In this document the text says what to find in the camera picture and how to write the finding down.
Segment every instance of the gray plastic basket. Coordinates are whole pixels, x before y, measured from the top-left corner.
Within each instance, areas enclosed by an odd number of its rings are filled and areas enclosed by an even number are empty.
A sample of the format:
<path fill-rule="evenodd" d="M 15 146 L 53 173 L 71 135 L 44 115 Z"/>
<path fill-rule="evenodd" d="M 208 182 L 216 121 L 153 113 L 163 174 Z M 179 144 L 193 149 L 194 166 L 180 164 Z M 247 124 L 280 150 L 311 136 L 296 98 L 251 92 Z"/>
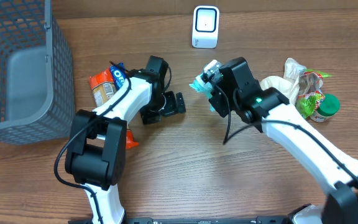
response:
<path fill-rule="evenodd" d="M 74 113 L 71 51 L 50 0 L 0 0 L 0 141 L 68 136 Z"/>

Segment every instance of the laundry basket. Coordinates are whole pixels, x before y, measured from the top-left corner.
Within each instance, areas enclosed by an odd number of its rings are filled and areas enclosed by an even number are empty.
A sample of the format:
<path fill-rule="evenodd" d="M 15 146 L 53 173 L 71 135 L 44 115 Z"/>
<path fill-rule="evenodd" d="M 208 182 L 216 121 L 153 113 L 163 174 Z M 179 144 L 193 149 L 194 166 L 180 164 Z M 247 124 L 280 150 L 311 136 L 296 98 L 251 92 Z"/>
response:
<path fill-rule="evenodd" d="M 74 113 L 71 51 L 50 0 L 0 0 L 0 141 L 68 136 Z"/>

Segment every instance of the jar with green lid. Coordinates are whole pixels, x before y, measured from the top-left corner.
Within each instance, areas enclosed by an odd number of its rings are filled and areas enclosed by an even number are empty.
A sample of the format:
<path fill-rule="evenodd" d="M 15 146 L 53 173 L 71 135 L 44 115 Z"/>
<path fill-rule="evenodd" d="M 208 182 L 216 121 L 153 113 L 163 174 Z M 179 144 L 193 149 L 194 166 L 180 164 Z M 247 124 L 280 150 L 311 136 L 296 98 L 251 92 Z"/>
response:
<path fill-rule="evenodd" d="M 332 94 L 325 94 L 325 99 L 320 104 L 320 107 L 310 115 L 310 118 L 316 122 L 323 122 L 328 118 L 334 116 L 339 111 L 341 103 L 336 96 Z"/>

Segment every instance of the blue can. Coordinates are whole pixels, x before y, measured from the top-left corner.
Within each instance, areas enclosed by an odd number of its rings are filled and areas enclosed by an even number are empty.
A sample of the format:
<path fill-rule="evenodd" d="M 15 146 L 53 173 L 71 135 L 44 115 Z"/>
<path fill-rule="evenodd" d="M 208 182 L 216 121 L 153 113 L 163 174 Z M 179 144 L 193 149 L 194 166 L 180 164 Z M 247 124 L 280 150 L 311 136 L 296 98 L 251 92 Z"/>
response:
<path fill-rule="evenodd" d="M 124 63 L 121 62 L 118 65 L 124 68 Z M 110 66 L 110 73 L 112 75 L 112 78 L 114 79 L 114 85 L 116 86 L 116 89 L 119 90 L 124 84 L 125 79 L 127 78 L 125 73 L 114 65 Z"/>

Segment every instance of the wooden table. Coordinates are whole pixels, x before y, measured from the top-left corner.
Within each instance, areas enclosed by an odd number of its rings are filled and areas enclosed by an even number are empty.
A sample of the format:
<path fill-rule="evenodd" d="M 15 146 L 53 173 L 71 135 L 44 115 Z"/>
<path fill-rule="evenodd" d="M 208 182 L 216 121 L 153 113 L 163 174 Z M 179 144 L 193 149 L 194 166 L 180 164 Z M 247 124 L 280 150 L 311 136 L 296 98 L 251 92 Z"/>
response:
<path fill-rule="evenodd" d="M 170 89 L 183 93 L 186 114 L 149 126 L 137 116 L 130 124 L 140 147 L 127 152 L 119 183 L 128 215 L 242 218 L 323 203 L 312 176 L 255 129 L 223 146 L 227 118 L 210 112 L 206 98 L 188 84 L 214 58 L 243 56 L 259 80 L 282 77 L 288 57 L 328 72 L 333 77 L 323 90 L 340 99 L 341 110 L 329 122 L 313 125 L 358 159 L 358 9 L 221 14 L 214 50 L 191 47 L 191 23 L 192 16 L 59 21 L 73 52 L 77 109 L 95 107 L 88 77 L 107 68 L 109 60 L 142 68 L 150 55 L 163 57 L 173 71 Z M 242 125 L 233 116 L 232 131 Z M 0 223 L 65 223 L 91 216 L 84 192 L 53 176 L 65 141 L 0 144 Z"/>

